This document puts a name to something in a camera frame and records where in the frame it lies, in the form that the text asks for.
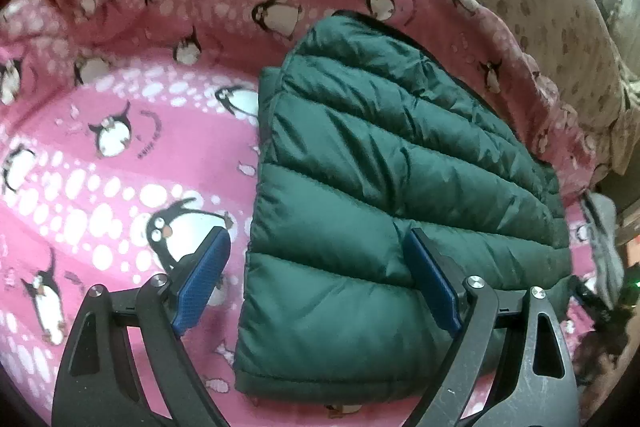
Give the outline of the dark green puffer jacket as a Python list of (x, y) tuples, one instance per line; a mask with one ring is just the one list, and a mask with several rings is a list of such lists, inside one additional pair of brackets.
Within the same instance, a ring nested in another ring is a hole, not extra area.
[(260, 157), (235, 387), (321, 405), (404, 399), (450, 343), (407, 268), (419, 229), (493, 288), (538, 285), (565, 317), (558, 178), (402, 32), (319, 23), (259, 79)]

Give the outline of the pink penguin fleece blanket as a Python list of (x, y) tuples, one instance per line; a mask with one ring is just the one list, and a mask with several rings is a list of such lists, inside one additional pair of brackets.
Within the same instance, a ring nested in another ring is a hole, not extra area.
[(12, 0), (1, 13), (1, 364), (49, 416), (82, 297), (145, 282), (213, 227), (231, 257), (186, 336), (235, 426), (381, 426), (408, 401), (266, 402), (234, 357), (257, 187), (258, 86), (316, 23), (354, 11), (416, 40), (487, 102), (560, 191), (593, 142), (552, 81), (476, 0)]

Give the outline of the beige curtain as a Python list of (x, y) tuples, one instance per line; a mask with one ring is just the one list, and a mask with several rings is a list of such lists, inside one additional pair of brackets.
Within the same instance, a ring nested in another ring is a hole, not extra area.
[(606, 26), (620, 78), (620, 110), (610, 126), (611, 170), (626, 173), (639, 144), (639, 0), (613, 0)]

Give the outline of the grey cloth on bed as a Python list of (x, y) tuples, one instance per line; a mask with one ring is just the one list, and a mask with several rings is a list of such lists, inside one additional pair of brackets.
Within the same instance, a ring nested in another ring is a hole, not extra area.
[(613, 309), (623, 288), (625, 268), (616, 247), (616, 207), (612, 199), (591, 191), (580, 201), (586, 218), (592, 259), (596, 267), (597, 295)]

